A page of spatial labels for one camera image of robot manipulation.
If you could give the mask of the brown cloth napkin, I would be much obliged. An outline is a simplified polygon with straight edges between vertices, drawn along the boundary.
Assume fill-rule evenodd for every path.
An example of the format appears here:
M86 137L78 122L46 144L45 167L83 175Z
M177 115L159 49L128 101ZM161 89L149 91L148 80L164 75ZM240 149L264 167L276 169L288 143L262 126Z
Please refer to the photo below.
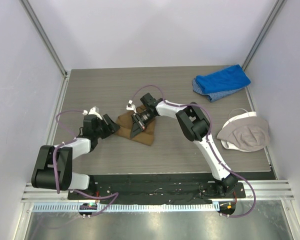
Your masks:
M130 133L133 126L133 115L134 111L129 110L121 115L119 115L116 119L116 124L120 126L120 129L115 133L119 137L126 138L128 140L144 144L147 146L151 146L155 140L155 125L156 121L153 120L149 123L146 130L135 136L134 138L130 138Z

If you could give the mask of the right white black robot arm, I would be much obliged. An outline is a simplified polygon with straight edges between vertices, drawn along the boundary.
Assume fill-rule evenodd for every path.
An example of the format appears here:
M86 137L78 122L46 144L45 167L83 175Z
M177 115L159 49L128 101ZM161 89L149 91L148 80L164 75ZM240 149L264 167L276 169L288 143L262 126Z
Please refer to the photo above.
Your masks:
M145 107L142 112L137 112L132 100L129 100L126 106L128 111L133 111L129 137L132 139L145 131L156 117L176 119L185 138L199 148L208 163L214 180L214 195L226 198L232 194L238 178L232 173L215 145L210 120L202 109L194 102L177 104L162 98L155 99L150 93L140 100Z

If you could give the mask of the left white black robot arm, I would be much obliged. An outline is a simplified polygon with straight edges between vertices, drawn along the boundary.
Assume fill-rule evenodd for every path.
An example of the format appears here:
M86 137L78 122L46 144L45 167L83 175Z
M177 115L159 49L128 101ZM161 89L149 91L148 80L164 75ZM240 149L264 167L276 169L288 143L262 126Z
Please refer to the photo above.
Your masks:
M31 184L37 189L60 191L79 190L83 198L90 200L97 192L92 177L73 171L73 160L92 152L99 139L105 139L120 129L107 114L88 114L83 118L79 135L69 142L40 147Z

